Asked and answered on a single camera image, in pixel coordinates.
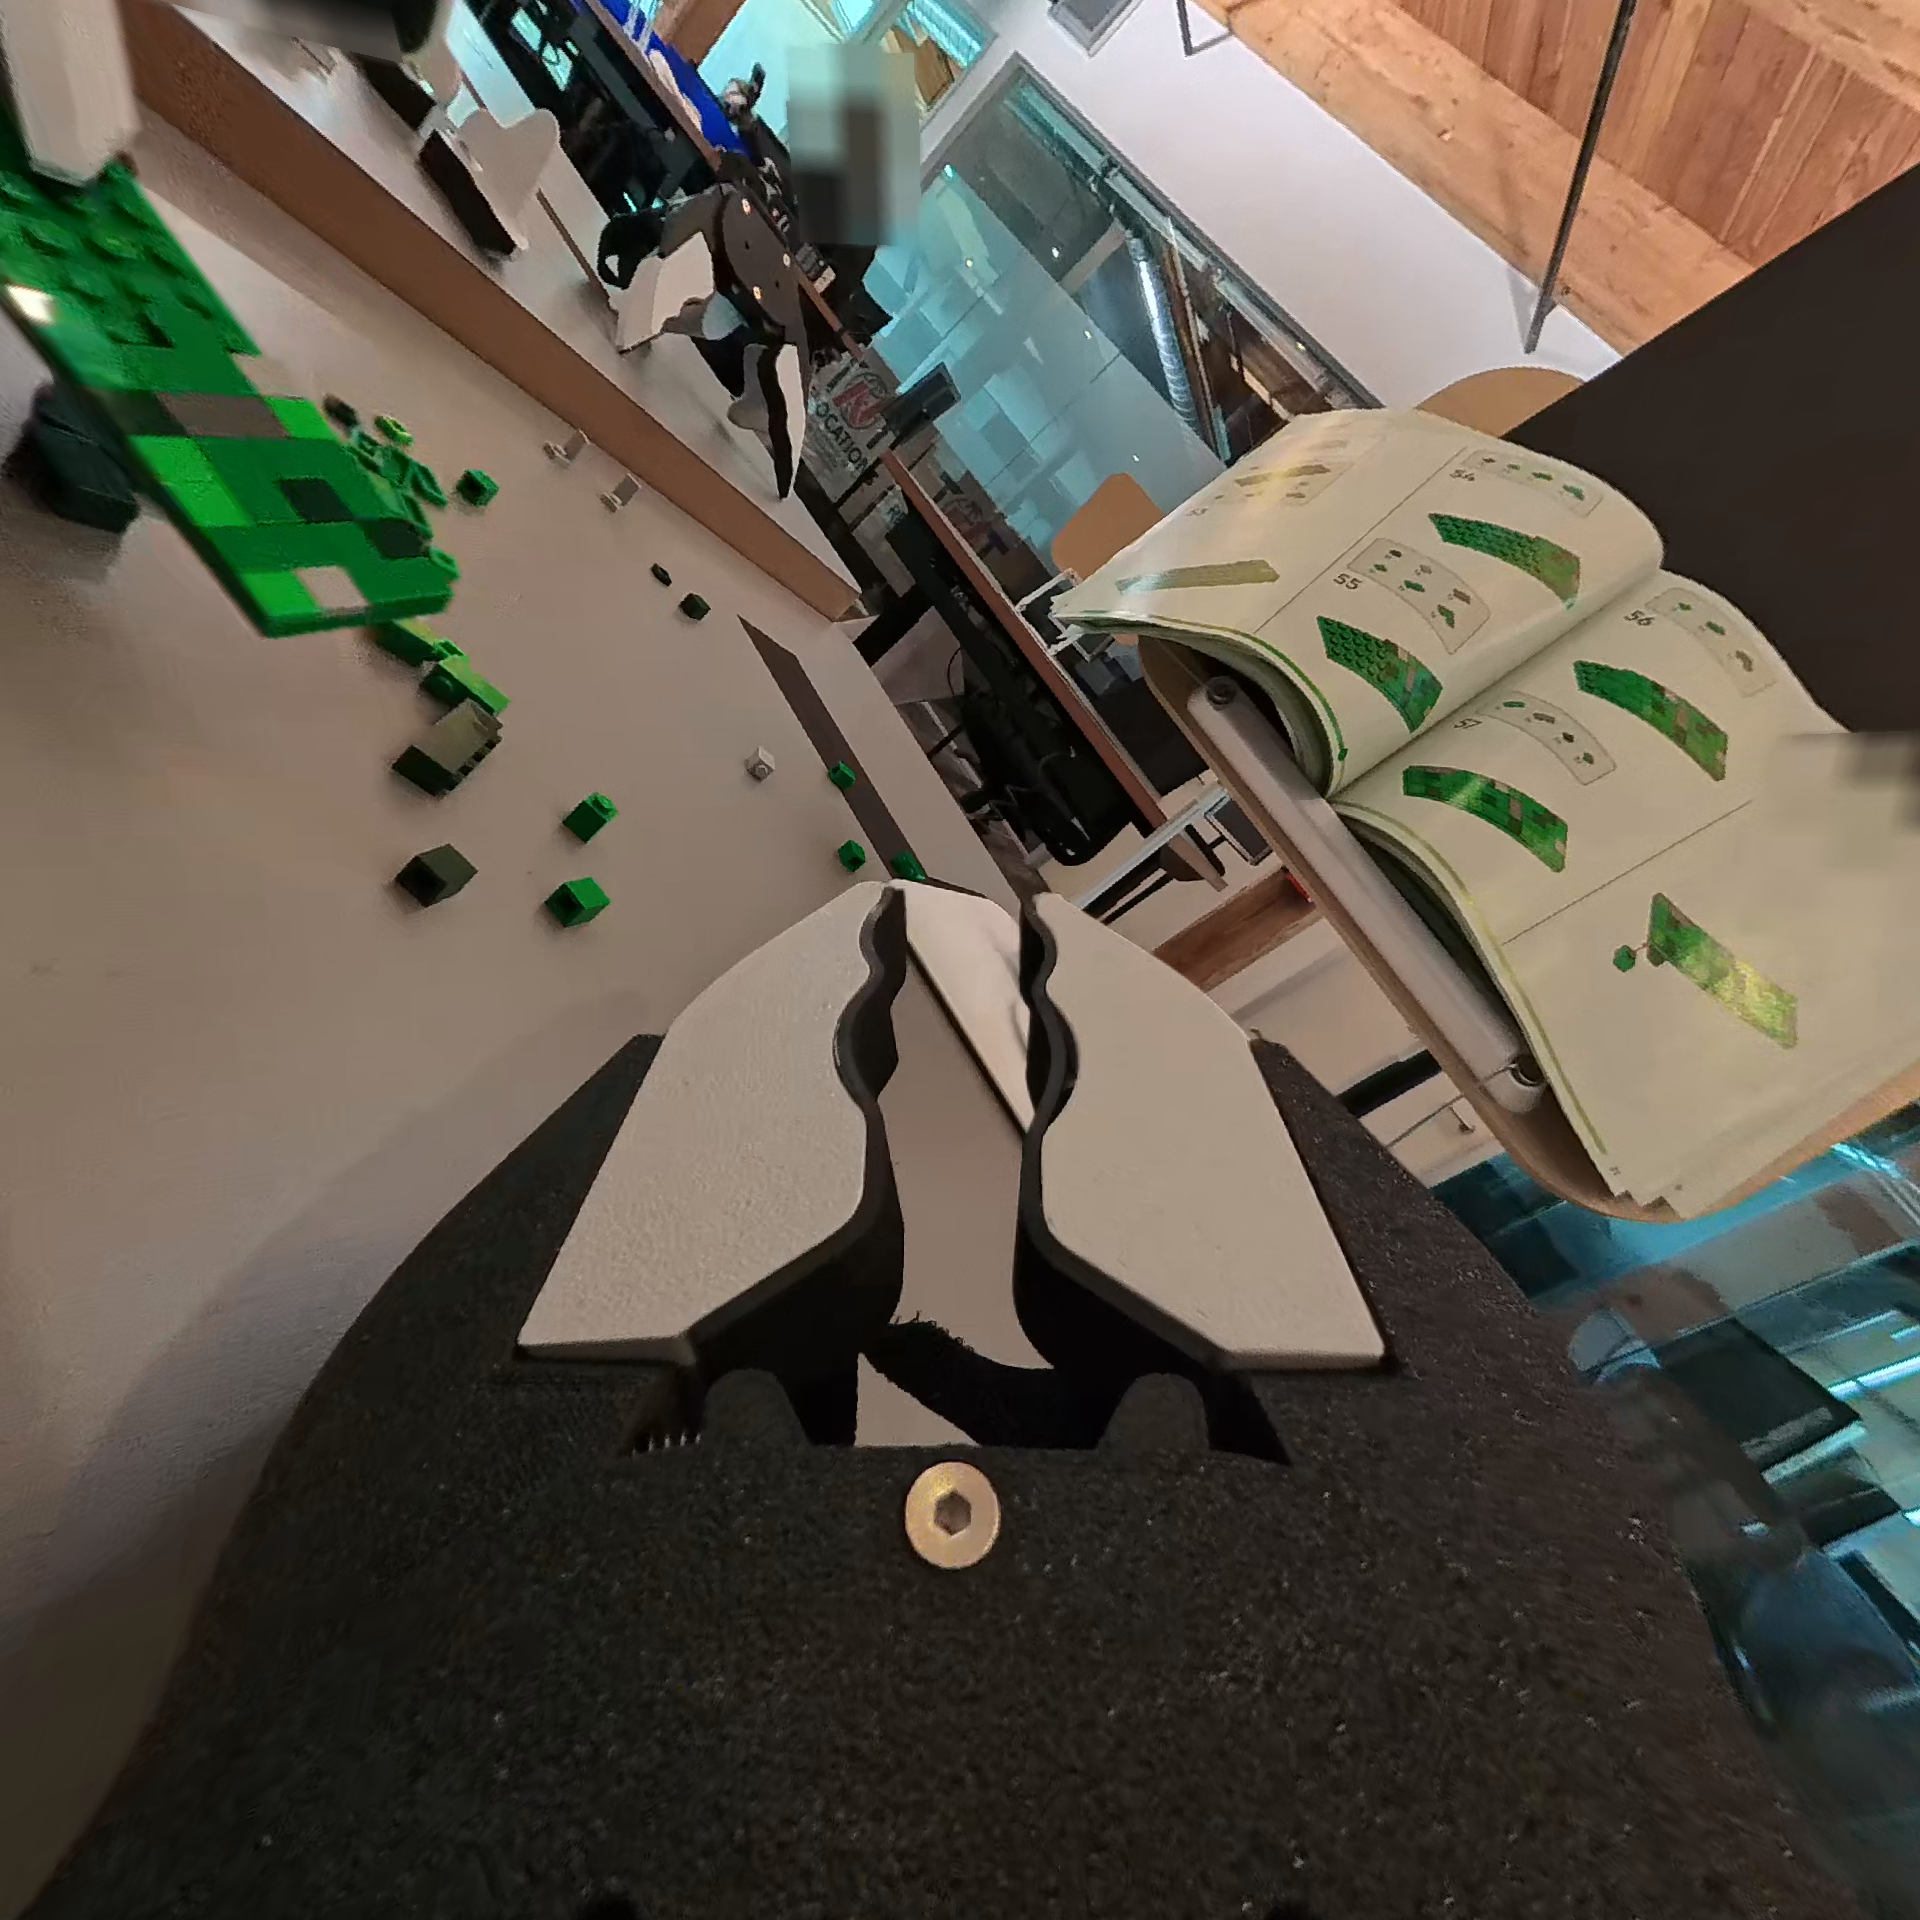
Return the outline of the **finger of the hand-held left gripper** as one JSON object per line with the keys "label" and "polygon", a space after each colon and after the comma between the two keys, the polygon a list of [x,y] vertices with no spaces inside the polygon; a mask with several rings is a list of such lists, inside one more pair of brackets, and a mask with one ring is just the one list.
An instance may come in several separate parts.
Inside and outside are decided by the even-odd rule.
{"label": "finger of the hand-held left gripper", "polygon": [[133,128],[133,53],[114,0],[0,0],[0,66],[34,176],[96,184]]}

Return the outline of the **black metal rod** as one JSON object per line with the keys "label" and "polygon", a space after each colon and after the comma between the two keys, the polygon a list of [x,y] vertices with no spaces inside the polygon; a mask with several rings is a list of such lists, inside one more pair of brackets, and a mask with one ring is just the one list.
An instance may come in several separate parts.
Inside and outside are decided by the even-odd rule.
{"label": "black metal rod", "polygon": [[1579,212],[1579,191],[1588,191],[1588,165],[1601,165],[1601,128],[1604,128],[1604,108],[1612,108],[1635,17],[1636,17],[1636,0],[1612,0],[1601,84],[1588,84],[1588,114],[1579,114],[1579,151],[1571,151],[1566,210],[1557,210],[1557,238],[1553,238],[1538,297],[1529,297],[1529,323],[1524,323],[1524,353],[1538,353],[1538,327],[1557,311],[1557,281],[1566,281],[1571,212]]}

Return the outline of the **black office chair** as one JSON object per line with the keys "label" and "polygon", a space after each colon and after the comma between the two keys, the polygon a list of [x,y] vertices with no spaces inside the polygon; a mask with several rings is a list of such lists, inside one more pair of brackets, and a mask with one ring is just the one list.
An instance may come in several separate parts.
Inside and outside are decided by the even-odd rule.
{"label": "black office chair", "polygon": [[1119,820],[1137,820],[1115,767],[1048,694],[954,694],[963,744],[981,754],[981,788],[1041,840],[1051,867],[1085,867]]}

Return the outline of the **glass partition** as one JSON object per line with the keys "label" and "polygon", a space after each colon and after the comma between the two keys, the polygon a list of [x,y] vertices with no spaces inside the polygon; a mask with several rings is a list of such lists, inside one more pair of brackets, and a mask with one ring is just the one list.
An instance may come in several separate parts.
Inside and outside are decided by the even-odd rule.
{"label": "glass partition", "polygon": [[1024,56],[937,142],[919,238],[862,289],[886,371],[954,385],[935,472],[1034,540],[1106,475],[1168,508],[1285,420],[1375,402]]}

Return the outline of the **red white sign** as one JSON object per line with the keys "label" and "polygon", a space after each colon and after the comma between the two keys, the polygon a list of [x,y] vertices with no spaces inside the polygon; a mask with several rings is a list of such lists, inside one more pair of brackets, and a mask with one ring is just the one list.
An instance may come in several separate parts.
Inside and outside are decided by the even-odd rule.
{"label": "red white sign", "polygon": [[862,353],[818,360],[799,465],[821,498],[849,498],[877,472],[887,445],[887,396],[887,371]]}

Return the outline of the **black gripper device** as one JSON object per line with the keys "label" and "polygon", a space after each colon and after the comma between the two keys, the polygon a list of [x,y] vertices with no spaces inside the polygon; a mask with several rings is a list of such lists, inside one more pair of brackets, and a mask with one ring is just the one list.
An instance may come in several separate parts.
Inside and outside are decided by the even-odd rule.
{"label": "black gripper device", "polygon": [[615,311],[615,353],[690,339],[730,385],[726,420],[768,445],[777,498],[790,498],[809,445],[809,297],[768,210],[718,184],[680,210],[610,212],[593,274]]}

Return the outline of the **white desk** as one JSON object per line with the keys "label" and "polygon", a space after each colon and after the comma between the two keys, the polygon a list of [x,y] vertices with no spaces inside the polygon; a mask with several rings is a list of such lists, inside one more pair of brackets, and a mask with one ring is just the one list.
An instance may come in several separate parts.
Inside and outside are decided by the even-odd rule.
{"label": "white desk", "polygon": [[849,628],[229,184],[133,151],[274,381],[396,413],[444,508],[451,638],[508,694],[451,788],[369,638],[258,638],[195,548],[0,487],[0,1914],[122,1770],[249,1480],[390,1266],[624,1040],[849,891],[777,638],[904,851],[1008,877]]}

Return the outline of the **large dark green brick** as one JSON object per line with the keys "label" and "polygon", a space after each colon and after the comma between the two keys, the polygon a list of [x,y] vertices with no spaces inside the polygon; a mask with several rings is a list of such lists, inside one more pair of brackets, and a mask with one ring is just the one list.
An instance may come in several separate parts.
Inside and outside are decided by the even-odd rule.
{"label": "large dark green brick", "polygon": [[133,472],[69,385],[34,385],[34,413],[0,472],[22,487],[34,508],[89,532],[122,532],[141,521]]}

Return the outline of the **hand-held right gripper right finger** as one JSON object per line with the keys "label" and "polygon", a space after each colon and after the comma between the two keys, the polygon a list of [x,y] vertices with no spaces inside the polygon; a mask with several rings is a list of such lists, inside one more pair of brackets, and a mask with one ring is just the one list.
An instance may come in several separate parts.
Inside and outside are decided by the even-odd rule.
{"label": "hand-held right gripper right finger", "polygon": [[1024,904],[1024,1002],[1024,1282],[1215,1379],[1382,1364],[1249,1040],[1071,896]]}

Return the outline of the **white stand with black base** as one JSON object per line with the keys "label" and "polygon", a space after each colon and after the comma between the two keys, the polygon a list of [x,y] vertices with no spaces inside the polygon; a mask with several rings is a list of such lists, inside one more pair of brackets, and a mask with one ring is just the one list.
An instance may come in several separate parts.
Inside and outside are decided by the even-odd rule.
{"label": "white stand with black base", "polygon": [[530,210],[551,159],[564,159],[551,108],[530,108],[516,122],[503,122],[492,108],[467,108],[464,122],[441,122],[424,142],[424,176],[451,210],[477,259],[530,244]]}

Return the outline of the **grey metal bar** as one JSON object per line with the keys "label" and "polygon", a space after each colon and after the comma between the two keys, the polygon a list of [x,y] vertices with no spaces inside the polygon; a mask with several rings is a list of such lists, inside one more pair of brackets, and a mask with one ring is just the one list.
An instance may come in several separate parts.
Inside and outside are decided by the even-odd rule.
{"label": "grey metal bar", "polygon": [[1196,737],[1215,744],[1215,767],[1246,788],[1262,820],[1300,853],[1312,896],[1360,928],[1360,949],[1382,962],[1391,988],[1423,1014],[1423,1028],[1464,1060],[1464,1081],[1501,1116],[1529,1116],[1553,1094],[1538,1060],[1524,1054],[1524,1028],[1490,988],[1479,988],[1449,949],[1420,925],[1420,904],[1382,885],[1382,867],[1360,851],[1360,835],[1316,799],[1316,786],[1290,767],[1285,737],[1262,716],[1262,697],[1224,677],[1188,694]]}

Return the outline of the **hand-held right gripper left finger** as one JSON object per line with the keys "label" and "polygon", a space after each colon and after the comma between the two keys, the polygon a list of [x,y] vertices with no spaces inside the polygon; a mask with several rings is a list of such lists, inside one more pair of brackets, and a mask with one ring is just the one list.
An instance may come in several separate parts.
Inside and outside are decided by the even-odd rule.
{"label": "hand-held right gripper left finger", "polygon": [[838,1364],[899,1311],[904,896],[855,885],[718,975],[656,1040],[516,1349]]}

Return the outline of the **green mosaic brick plate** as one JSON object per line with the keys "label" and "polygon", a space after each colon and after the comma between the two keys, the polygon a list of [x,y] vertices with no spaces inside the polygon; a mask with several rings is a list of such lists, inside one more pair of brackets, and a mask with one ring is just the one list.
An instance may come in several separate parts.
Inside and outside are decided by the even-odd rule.
{"label": "green mosaic brick plate", "polygon": [[451,559],[326,413],[249,381],[258,339],[122,165],[43,184],[0,122],[0,311],[258,638],[451,599]]}

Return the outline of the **wood edged neighbouring desk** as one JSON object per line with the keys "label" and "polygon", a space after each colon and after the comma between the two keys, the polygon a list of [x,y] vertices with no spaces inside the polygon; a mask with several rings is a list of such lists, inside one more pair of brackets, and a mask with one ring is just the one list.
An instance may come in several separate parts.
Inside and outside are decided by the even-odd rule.
{"label": "wood edged neighbouring desk", "polygon": [[516,259],[477,259],[424,176],[424,142],[351,56],[318,76],[295,42],[122,0],[133,87],[221,176],[567,420],[593,452],[704,521],[779,595],[855,619],[855,579],[777,465],[726,420],[726,385],[690,339],[615,353],[610,297],[587,289],[564,224],[539,210]]}

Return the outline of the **black flat panel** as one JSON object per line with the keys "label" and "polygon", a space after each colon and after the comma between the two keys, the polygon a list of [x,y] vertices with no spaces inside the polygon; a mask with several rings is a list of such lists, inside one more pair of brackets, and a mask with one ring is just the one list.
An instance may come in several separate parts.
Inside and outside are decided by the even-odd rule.
{"label": "black flat panel", "polygon": [[1515,428],[1635,498],[1848,737],[1920,737],[1920,176]]}

